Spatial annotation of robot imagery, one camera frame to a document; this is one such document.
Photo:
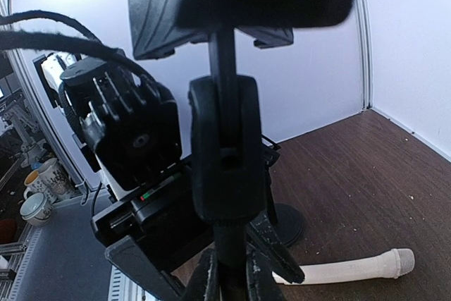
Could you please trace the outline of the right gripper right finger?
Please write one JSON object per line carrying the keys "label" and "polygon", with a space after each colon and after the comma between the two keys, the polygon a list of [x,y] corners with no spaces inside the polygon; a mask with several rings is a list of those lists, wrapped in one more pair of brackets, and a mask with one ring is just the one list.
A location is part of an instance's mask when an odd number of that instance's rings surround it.
{"label": "right gripper right finger", "polygon": [[247,254],[246,261],[247,299],[252,301],[285,300],[272,277],[265,259],[256,250]]}

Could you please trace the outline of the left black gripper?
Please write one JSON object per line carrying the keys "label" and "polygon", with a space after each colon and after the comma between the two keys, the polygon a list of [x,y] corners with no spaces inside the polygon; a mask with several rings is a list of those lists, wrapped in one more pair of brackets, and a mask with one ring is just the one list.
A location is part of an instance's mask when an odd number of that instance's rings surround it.
{"label": "left black gripper", "polygon": [[106,259],[160,300],[181,299],[185,286],[173,271],[213,241],[212,227],[194,209],[191,178],[184,159],[91,220]]}

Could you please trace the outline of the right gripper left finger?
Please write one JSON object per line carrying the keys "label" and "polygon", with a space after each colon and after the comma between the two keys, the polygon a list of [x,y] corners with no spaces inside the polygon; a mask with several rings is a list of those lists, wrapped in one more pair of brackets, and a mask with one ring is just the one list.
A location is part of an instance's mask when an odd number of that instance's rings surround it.
{"label": "right gripper left finger", "polygon": [[218,260],[214,249],[206,249],[191,275],[183,293],[187,301],[220,300],[218,281]]}

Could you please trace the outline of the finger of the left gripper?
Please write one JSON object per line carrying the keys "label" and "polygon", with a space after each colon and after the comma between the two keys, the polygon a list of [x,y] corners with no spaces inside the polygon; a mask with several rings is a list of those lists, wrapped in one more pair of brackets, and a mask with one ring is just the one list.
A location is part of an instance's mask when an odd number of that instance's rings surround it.
{"label": "finger of the left gripper", "polygon": [[280,241],[265,211],[247,225],[247,235],[274,273],[288,283],[304,282],[304,272]]}

